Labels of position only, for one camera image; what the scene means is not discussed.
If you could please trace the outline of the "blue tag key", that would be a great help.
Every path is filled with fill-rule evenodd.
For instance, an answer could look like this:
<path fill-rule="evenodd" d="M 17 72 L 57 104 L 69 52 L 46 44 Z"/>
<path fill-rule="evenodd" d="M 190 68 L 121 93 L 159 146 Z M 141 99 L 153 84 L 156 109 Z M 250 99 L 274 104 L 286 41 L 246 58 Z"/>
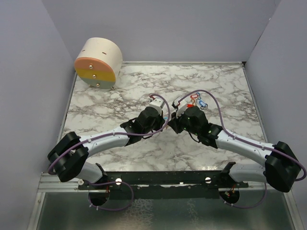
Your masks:
<path fill-rule="evenodd" d="M 205 103 L 204 101 L 202 100 L 199 100 L 199 105 L 200 105 L 200 109 L 204 110 L 205 108 L 208 107 L 208 104 Z"/>

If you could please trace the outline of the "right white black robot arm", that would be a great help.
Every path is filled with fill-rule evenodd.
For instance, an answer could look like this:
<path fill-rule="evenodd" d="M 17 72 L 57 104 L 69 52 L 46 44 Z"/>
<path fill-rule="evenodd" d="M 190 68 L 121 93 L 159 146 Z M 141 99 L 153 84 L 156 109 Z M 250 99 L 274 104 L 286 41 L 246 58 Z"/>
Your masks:
<path fill-rule="evenodd" d="M 253 160 L 253 164 L 234 163 L 221 174 L 225 187 L 237 182 L 268 183 L 274 189 L 287 193 L 301 171 L 297 157 L 284 142 L 263 143 L 237 135 L 222 126 L 208 122 L 205 113 L 196 106 L 177 109 L 168 125 L 177 133 L 196 135 L 197 142 L 215 149 L 234 152 Z"/>

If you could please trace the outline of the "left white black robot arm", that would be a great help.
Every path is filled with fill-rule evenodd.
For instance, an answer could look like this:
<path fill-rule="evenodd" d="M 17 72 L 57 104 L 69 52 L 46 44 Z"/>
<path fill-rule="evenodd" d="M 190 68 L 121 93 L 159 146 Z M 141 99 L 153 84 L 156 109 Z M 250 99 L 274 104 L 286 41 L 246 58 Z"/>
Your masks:
<path fill-rule="evenodd" d="M 47 155 L 50 162 L 48 173 L 56 174 L 61 182 L 89 174 L 89 183 L 93 188 L 101 189 L 106 183 L 103 169 L 97 164 L 86 166 L 86 160 L 105 150 L 126 147 L 150 138 L 151 134 L 160 132 L 164 124 L 162 108 L 150 105 L 138 117 L 111 131 L 89 136 L 69 132 Z"/>

